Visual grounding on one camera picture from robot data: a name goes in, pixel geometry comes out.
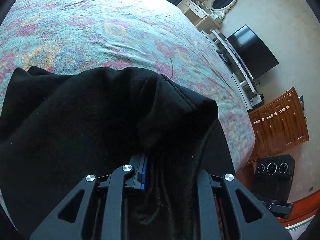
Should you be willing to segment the black speaker box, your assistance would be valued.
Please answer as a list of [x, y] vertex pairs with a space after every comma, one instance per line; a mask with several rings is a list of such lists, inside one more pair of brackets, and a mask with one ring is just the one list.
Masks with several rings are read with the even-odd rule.
[[294, 171], [295, 160], [290, 154], [259, 158], [251, 192], [266, 199], [286, 203]]

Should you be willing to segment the floral bedspread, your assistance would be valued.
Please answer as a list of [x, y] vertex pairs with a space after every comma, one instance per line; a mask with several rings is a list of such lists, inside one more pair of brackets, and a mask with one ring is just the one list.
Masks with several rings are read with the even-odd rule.
[[16, 0], [1, 23], [1, 96], [17, 68], [79, 74], [145, 68], [217, 103], [233, 167], [253, 150], [231, 72], [208, 39], [165, 0]]

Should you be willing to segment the cream dressing table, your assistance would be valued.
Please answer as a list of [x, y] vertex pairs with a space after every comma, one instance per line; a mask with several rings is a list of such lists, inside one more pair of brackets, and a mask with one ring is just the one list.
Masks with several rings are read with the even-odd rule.
[[212, 29], [219, 29], [222, 20], [201, 2], [181, 0], [177, 7], [198, 31], [210, 34]]

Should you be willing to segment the black television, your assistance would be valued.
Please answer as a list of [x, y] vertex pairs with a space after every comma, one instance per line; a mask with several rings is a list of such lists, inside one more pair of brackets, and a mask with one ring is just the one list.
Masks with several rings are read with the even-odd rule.
[[252, 80], [279, 64], [268, 46], [247, 25], [227, 37], [227, 41], [240, 56]]

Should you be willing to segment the white tv stand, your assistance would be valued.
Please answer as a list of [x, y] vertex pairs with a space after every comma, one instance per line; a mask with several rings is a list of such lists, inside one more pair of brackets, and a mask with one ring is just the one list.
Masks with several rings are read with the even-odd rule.
[[211, 30], [210, 34], [202, 30], [201, 34], [213, 46], [214, 51], [217, 52], [220, 59], [228, 67], [232, 85], [243, 101], [246, 110], [248, 112], [252, 111], [253, 106], [250, 99], [257, 95], [257, 90], [252, 78], [248, 72], [246, 72], [240, 56], [228, 40], [217, 30]]

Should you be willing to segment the black pants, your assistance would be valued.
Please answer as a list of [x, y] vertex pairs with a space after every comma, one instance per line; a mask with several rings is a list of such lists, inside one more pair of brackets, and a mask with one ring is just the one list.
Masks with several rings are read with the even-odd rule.
[[191, 239], [199, 169], [234, 173], [214, 100], [129, 67], [56, 75], [17, 68], [1, 113], [1, 192], [29, 237], [88, 174], [148, 160], [146, 194], [130, 200], [131, 239]]

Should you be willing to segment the white oval mirror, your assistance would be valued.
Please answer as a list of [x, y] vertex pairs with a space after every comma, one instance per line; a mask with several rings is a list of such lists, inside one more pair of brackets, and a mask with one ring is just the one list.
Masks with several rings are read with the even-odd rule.
[[223, 20], [226, 13], [232, 9], [236, 2], [237, 0], [206, 0], [203, 4], [220, 20]]

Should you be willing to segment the brown wooden cabinet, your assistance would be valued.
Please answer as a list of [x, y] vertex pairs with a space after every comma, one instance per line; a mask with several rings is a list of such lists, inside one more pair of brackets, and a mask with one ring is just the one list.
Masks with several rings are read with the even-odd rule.
[[308, 128], [295, 88], [249, 112], [255, 144], [249, 163], [272, 157], [309, 141]]

